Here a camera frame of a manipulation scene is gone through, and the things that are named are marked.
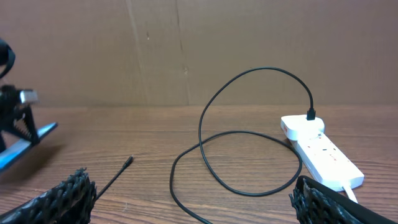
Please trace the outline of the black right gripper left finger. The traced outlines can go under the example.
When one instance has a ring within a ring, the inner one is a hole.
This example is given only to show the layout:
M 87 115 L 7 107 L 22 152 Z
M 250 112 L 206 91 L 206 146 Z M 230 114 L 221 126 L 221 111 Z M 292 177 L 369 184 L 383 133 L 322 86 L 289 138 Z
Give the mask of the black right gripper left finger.
M 96 199 L 95 183 L 85 168 L 28 202 L 1 215 L 1 223 L 89 223 Z

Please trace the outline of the white power strip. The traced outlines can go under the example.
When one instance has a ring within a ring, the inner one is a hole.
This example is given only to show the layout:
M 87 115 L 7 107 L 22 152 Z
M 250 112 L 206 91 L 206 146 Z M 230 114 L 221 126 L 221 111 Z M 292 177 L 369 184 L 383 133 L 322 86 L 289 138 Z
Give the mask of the white power strip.
M 341 192 L 363 184 L 364 174 L 324 133 L 303 135 L 291 143 L 313 179 L 324 186 Z

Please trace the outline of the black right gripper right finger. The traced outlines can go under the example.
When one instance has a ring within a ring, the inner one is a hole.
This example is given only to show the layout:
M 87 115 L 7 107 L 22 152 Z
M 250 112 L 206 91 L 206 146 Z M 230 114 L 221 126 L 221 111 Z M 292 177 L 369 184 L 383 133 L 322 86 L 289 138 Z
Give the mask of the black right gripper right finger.
M 397 224 L 305 175 L 289 197 L 301 224 Z

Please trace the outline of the blue Galaxy smartphone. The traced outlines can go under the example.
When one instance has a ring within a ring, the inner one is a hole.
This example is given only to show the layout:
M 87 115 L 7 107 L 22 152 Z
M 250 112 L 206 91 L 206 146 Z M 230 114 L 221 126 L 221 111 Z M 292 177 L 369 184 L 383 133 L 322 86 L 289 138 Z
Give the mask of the blue Galaxy smartphone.
M 39 128 L 37 130 L 39 142 L 41 142 L 43 138 L 49 135 L 49 133 L 51 133 L 57 126 L 58 123 L 50 123 Z M 36 144 L 31 143 L 30 141 L 27 141 L 25 139 L 20 139 L 9 148 L 5 149 L 1 153 L 1 172 L 4 172 L 8 168 L 10 168 L 10 166 L 12 166 L 18 159 L 20 159 L 34 146 L 36 146 Z

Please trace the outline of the white USB charger plug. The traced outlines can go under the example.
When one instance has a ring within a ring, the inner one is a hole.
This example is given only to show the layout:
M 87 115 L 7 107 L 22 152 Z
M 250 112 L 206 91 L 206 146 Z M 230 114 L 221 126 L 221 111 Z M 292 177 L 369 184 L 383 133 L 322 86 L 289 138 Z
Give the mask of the white USB charger plug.
M 325 131 L 325 124 L 321 118 L 307 120 L 305 114 L 283 116 L 280 126 L 286 137 L 293 141 L 311 139 Z

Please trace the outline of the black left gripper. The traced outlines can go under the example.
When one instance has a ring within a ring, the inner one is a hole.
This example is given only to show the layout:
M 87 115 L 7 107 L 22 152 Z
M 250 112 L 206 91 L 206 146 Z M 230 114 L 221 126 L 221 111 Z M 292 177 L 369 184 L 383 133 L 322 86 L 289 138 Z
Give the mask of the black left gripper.
M 6 125 L 6 132 L 29 141 L 32 144 L 40 142 L 34 123 L 32 108 L 21 105 L 21 90 L 14 85 L 1 86 L 1 124 Z M 22 120 L 24 129 L 16 126 L 16 121 Z

